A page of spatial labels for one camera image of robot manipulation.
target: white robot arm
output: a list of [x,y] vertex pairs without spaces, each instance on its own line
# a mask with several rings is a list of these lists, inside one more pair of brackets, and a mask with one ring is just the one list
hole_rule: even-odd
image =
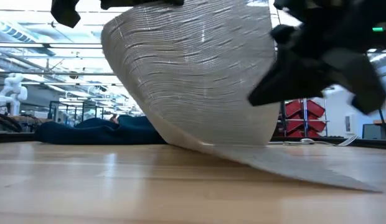
[[6,103],[11,104],[11,115],[18,115],[20,108],[20,101],[27,99],[27,88],[21,85],[24,79],[20,73],[9,74],[4,81],[4,88],[0,92],[0,113],[6,114]]

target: green light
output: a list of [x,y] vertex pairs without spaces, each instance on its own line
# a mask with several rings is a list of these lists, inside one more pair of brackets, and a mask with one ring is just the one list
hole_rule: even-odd
[[382,27],[373,27],[374,32],[383,32],[384,29]]

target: blue fabric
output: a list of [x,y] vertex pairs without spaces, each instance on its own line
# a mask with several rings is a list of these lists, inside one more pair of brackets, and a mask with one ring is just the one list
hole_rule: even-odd
[[56,122],[41,124],[35,140],[50,144],[137,145],[167,144],[145,116],[121,115],[118,124],[92,118],[74,128]]

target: workbench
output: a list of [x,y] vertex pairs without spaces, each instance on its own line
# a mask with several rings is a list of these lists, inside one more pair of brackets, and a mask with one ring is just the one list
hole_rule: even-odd
[[286,179],[167,145],[0,143],[0,223],[386,223],[386,150],[270,147],[384,193]]

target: white wall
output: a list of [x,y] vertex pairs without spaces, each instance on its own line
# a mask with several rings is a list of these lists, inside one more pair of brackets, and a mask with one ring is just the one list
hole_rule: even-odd
[[[361,112],[351,106],[352,93],[347,90],[338,90],[326,95],[326,114],[327,114],[327,130],[328,136],[343,136],[345,138],[351,137],[353,134],[346,132],[345,115],[353,114],[353,133],[362,137],[363,124],[372,124],[373,120],[380,119],[379,112],[376,111],[369,116],[363,115]],[[314,99],[317,103],[323,106],[323,99]]]
[[49,107],[50,101],[58,101],[59,94],[52,90],[40,89],[34,85],[27,85],[28,96],[27,100],[22,103],[30,103],[38,106]]

